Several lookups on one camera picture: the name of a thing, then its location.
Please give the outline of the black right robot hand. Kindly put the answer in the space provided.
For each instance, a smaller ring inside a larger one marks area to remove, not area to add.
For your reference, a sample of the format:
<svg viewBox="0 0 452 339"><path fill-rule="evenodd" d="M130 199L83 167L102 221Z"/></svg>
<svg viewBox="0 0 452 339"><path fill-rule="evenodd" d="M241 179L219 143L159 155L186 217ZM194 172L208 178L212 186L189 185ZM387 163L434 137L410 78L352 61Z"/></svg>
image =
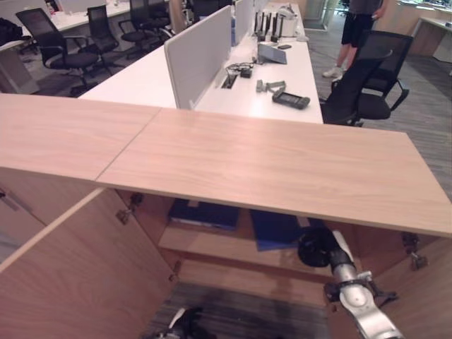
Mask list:
<svg viewBox="0 0 452 339"><path fill-rule="evenodd" d="M355 265L343 234L327 227L306 227L298 240L297 253L303 264L314 268L329 266L334 271L340 265Z"/></svg>

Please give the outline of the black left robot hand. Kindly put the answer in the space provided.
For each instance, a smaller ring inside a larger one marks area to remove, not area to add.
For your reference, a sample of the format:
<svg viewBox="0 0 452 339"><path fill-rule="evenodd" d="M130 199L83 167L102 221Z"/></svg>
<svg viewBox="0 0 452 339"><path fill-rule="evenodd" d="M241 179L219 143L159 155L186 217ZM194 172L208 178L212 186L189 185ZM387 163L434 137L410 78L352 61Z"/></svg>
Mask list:
<svg viewBox="0 0 452 339"><path fill-rule="evenodd" d="M207 338L206 332L198 325L202 308L181 308L170 321L167 334L171 338Z"/></svg>

